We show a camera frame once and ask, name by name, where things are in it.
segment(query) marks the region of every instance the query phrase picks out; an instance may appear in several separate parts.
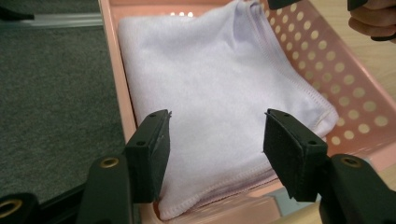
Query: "screw hole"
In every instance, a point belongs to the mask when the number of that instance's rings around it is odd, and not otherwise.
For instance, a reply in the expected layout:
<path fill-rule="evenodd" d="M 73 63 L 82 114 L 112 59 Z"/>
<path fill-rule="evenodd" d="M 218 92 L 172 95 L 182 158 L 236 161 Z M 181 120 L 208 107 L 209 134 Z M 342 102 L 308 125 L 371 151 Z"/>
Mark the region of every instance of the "screw hole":
<path fill-rule="evenodd" d="M 361 167 L 361 162 L 357 161 L 353 158 L 349 157 L 344 157 L 341 159 L 341 162 L 347 166 L 354 167 L 354 168 L 360 168 Z"/>
<path fill-rule="evenodd" d="M 110 157 L 110 158 L 106 158 L 106 159 L 102 160 L 102 162 L 100 163 L 100 166 L 102 168 L 110 168 L 110 167 L 117 165 L 118 163 L 119 163 L 119 159 Z"/>
<path fill-rule="evenodd" d="M 0 218 L 7 217 L 22 206 L 22 200 L 19 199 L 11 199 L 7 200 L 3 203 L 0 203 Z"/>

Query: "pink basket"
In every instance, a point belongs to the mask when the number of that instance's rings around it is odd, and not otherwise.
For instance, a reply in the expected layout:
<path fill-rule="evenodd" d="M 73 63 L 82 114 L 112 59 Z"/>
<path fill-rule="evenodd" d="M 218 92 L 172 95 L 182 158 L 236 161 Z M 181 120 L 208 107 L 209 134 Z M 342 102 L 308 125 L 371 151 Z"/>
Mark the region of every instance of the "pink basket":
<path fill-rule="evenodd" d="M 100 0 L 113 66 L 125 140 L 135 131 L 133 102 L 128 91 L 117 39 L 118 22 L 127 16 L 199 16 L 229 1 Z M 340 115 L 327 135 L 329 155 L 346 153 L 368 160 L 377 171 L 396 163 L 396 104 L 353 56 L 309 1 L 265 14 L 288 59 L 299 74 L 325 96 Z M 268 193 L 279 181 L 190 211 L 166 223 L 268 223 L 280 217 Z M 143 223 L 162 223 L 153 204 L 141 204 Z"/>

